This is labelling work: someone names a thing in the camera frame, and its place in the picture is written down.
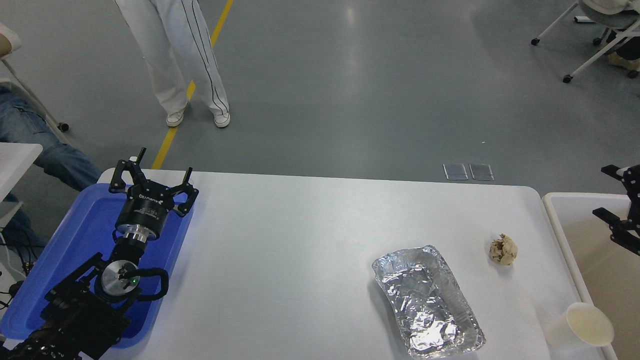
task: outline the yellow floor line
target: yellow floor line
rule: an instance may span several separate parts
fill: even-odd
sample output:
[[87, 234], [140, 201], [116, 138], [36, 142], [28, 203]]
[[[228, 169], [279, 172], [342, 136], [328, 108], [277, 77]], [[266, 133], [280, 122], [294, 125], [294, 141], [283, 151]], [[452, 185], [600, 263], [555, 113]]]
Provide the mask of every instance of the yellow floor line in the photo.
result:
[[[234, 3], [234, 0], [227, 0], [227, 4], [225, 5], [224, 10], [222, 10], [222, 14], [218, 19], [218, 23], [213, 30], [213, 34], [211, 34], [211, 47], [216, 45], [216, 41], [218, 39], [218, 35], [220, 34], [220, 30], [222, 29], [222, 25], [225, 24], [225, 20], [227, 19], [227, 14], [229, 14], [229, 10], [231, 9], [231, 4]], [[191, 100], [191, 96], [193, 96], [193, 92], [196, 90], [196, 85], [193, 83], [193, 80], [189, 83], [189, 87], [187, 88], [187, 98]], [[164, 158], [166, 157], [167, 152], [169, 152], [169, 148], [171, 147], [171, 143], [173, 142], [173, 137], [178, 131], [177, 127], [170, 127], [166, 132], [166, 136], [164, 137], [164, 141], [162, 141], [162, 145], [160, 146], [160, 150], [158, 150], [158, 154], [156, 155], [156, 159], [154, 160], [153, 165], [151, 165], [152, 169], [159, 169], [162, 167], [164, 162]]]

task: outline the white plastic bin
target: white plastic bin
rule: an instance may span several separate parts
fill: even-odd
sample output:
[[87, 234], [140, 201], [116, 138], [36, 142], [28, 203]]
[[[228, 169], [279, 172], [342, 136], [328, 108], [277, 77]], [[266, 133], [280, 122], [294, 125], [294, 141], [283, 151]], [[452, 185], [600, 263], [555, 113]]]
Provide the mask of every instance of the white plastic bin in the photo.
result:
[[593, 303], [613, 323], [615, 337], [612, 348], [603, 348], [605, 356], [610, 360], [638, 359], [640, 256], [611, 241], [609, 226], [591, 213], [605, 208], [626, 219], [628, 197], [548, 193], [543, 202], [582, 301]]

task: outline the crumpled paper ball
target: crumpled paper ball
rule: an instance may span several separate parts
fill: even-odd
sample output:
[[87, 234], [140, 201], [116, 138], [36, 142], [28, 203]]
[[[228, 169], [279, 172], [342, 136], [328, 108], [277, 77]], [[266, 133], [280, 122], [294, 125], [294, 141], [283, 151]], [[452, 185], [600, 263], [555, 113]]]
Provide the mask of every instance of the crumpled paper ball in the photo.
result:
[[500, 234], [500, 239], [494, 240], [489, 247], [491, 260], [501, 265], [511, 265], [518, 256], [518, 247], [509, 236]]

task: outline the jeans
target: jeans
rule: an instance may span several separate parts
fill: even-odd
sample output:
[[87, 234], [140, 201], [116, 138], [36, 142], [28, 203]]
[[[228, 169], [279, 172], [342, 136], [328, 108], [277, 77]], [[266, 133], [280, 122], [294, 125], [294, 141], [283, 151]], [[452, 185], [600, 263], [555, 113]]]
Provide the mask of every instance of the jeans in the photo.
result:
[[[77, 191], [95, 184], [100, 177], [100, 170], [87, 155], [61, 143], [25, 100], [3, 86], [0, 86], [0, 142], [39, 143], [43, 150], [33, 163], [43, 168], [46, 174], [57, 177]], [[7, 195], [5, 200], [17, 201], [12, 194]], [[22, 210], [18, 210], [2, 233], [9, 243], [38, 246], [46, 244], [46, 241], [31, 230], [29, 218]], [[27, 260], [26, 248], [16, 249]], [[34, 250], [39, 254], [42, 248]]]

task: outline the white pants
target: white pants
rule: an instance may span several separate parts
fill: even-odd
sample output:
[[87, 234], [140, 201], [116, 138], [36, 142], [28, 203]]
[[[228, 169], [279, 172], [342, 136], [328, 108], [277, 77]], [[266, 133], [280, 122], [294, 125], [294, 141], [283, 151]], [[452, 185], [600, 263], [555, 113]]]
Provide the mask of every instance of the white pants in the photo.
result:
[[182, 72], [186, 67], [196, 92], [215, 115], [226, 114], [229, 103], [211, 49], [207, 24], [197, 0], [115, 0], [147, 61], [154, 93], [167, 114], [188, 102]]

